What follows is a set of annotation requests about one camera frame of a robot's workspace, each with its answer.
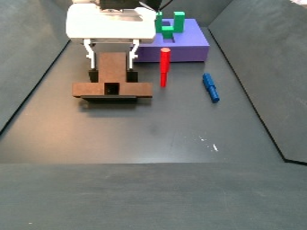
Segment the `gray floor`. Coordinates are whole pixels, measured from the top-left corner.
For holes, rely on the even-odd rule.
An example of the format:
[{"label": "gray floor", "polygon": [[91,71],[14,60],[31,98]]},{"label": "gray floor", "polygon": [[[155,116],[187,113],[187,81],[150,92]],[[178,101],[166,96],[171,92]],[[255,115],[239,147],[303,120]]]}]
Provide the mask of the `gray floor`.
[{"label": "gray floor", "polygon": [[[0,162],[23,163],[0,164],[2,230],[306,229],[306,167],[282,162],[207,38],[217,105],[199,63],[171,65],[165,90],[159,66],[138,65],[153,101],[88,105],[71,97],[88,61],[70,45],[2,136]],[[194,163],[87,164],[143,162]]]},{"label": "gray floor", "polygon": [[[83,46],[70,44],[0,137],[0,163],[281,163],[230,65],[211,44],[205,63],[171,64],[166,89],[159,64],[138,64],[154,82],[153,100],[88,104],[71,84],[88,81]],[[213,104],[202,75],[211,73]]]}]

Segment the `gray wall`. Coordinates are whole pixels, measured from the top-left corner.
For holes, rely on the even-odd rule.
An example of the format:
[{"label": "gray wall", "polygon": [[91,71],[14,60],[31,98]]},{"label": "gray wall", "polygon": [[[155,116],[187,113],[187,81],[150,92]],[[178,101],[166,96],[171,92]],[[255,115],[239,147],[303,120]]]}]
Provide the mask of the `gray wall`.
[{"label": "gray wall", "polygon": [[0,12],[2,130],[68,38],[66,11],[55,1],[0,0]]},{"label": "gray wall", "polygon": [[187,18],[197,18],[201,26],[209,26],[233,0],[174,0],[166,8],[166,17],[173,17],[174,11],[185,11]]},{"label": "gray wall", "polygon": [[307,162],[307,10],[234,0],[210,30],[282,154]]}]

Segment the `small white debris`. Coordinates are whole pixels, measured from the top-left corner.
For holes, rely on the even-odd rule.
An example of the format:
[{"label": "small white debris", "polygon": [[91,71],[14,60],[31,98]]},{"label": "small white debris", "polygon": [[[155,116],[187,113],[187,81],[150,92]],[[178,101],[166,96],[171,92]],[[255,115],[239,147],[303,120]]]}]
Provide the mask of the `small white debris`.
[{"label": "small white debris", "polygon": [[218,150],[218,148],[217,148],[217,145],[215,145],[215,144],[214,144],[214,148],[215,148],[215,150],[217,150],[217,152],[218,152],[219,150]]}]

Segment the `purple platform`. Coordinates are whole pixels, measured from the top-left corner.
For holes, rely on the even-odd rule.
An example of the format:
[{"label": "purple platform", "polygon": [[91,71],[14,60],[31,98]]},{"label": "purple platform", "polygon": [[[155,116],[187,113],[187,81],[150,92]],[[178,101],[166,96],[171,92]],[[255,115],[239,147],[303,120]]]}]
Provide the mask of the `purple platform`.
[{"label": "purple platform", "polygon": [[[174,19],[163,19],[163,23],[173,25]],[[151,44],[142,44],[135,62],[159,62],[159,50],[171,49],[171,62],[207,61],[209,43],[195,19],[186,19],[185,32],[174,33],[174,41],[165,40],[162,33]]]}]

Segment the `brown wooden block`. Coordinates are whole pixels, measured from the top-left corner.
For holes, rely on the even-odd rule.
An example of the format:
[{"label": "brown wooden block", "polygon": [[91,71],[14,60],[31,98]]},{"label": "brown wooden block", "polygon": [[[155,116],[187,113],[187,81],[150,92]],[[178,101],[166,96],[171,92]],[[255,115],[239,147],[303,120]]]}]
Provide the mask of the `brown wooden block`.
[{"label": "brown wooden block", "polygon": [[120,95],[153,97],[153,83],[123,83],[120,84]]},{"label": "brown wooden block", "polygon": [[99,82],[126,82],[127,60],[126,53],[100,53]]},{"label": "brown wooden block", "polygon": [[82,95],[104,95],[103,83],[74,83],[72,95],[80,97]]}]

